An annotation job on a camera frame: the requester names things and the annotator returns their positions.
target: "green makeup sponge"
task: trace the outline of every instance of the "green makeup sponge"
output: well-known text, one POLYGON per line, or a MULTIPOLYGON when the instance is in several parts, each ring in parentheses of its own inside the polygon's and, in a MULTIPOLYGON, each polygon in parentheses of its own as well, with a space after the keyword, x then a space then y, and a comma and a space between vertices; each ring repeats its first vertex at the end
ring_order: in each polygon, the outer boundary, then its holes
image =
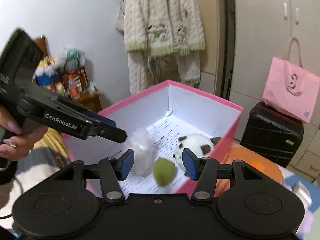
POLYGON ((161 187, 168 185, 174 178, 176 166, 173 162, 158 158, 153 166, 153 176, 161 187))

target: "human hand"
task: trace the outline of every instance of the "human hand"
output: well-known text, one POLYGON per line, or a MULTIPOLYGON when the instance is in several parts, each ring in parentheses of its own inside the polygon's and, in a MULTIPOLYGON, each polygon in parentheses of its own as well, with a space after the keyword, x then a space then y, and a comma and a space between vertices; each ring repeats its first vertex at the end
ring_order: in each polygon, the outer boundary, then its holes
POLYGON ((3 140, 4 144, 0 145, 0 157, 11 161, 20 160, 29 154, 33 145, 42 139, 47 132, 48 127, 41 125, 33 130, 31 134, 21 135, 22 131, 11 114, 3 106, 0 107, 0 126, 18 134, 9 139, 3 140))

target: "blue container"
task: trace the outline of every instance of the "blue container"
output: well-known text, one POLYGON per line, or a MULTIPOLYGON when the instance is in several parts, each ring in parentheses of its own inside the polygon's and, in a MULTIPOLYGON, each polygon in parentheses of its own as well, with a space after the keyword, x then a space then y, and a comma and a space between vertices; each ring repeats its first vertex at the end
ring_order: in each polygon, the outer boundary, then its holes
POLYGON ((37 76, 36 79, 39 86, 46 86, 56 82, 60 76, 61 76, 61 71, 58 68, 56 71, 56 74, 53 74, 51 77, 49 77, 46 74, 43 74, 41 77, 37 76))

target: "white cardigan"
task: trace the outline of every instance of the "white cardigan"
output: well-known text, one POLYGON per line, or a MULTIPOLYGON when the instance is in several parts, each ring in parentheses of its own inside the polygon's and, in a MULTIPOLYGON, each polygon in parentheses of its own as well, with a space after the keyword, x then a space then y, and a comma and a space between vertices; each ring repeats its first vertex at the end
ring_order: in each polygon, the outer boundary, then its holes
POLYGON ((194 0, 126 0, 124 44, 127 52, 150 56, 205 49, 204 29, 194 0))

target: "open storage box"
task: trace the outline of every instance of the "open storage box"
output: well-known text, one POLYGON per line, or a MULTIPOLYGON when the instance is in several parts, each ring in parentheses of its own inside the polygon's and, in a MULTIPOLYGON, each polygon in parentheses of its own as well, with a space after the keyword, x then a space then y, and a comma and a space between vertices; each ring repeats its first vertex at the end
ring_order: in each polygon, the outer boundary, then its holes
MULTIPOLYGON (((101 112, 112 119, 117 127, 125 130, 130 139, 138 128, 146 128, 156 148, 155 160, 164 157, 174 162, 173 153, 178 137, 201 133, 209 138, 222 137, 209 157, 222 162, 230 150, 231 143, 243 111, 223 98, 201 90, 166 81, 141 93, 131 96, 101 112)), ((65 136, 69 157, 83 160, 85 164, 98 163, 109 156, 120 156, 127 149, 123 144, 101 137, 88 137, 86 141, 65 136)), ((153 173, 147 177, 129 173, 124 182, 119 182, 126 197, 129 193, 166 194, 187 193, 191 195, 196 182, 184 176, 176 164, 176 176, 167 187, 159 187, 153 173)), ((87 189, 101 196, 99 181, 88 180, 87 189)))

